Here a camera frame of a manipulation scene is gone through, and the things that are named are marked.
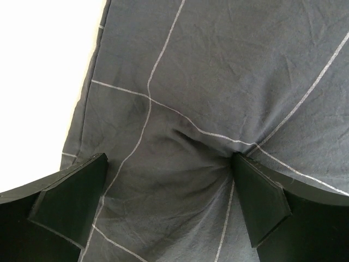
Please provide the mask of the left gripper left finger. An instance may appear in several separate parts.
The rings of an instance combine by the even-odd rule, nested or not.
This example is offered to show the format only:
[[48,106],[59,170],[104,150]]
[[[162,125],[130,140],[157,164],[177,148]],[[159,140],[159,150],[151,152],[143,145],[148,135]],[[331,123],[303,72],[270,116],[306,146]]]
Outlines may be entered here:
[[1,193],[1,261],[78,261],[102,195],[104,153]]

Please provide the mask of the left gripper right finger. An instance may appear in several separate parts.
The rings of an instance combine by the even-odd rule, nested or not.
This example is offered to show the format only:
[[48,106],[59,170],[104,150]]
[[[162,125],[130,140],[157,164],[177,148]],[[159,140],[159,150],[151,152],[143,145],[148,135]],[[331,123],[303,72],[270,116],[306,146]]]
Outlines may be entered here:
[[271,170],[240,153],[233,177],[260,261],[348,261],[348,197]]

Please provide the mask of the dark grey checked pillowcase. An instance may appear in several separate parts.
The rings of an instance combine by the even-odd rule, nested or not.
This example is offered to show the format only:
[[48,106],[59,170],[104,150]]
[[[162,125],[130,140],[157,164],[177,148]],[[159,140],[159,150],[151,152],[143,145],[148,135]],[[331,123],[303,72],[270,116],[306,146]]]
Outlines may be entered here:
[[108,1],[61,167],[109,169],[79,261],[258,261],[234,153],[348,194],[348,1]]

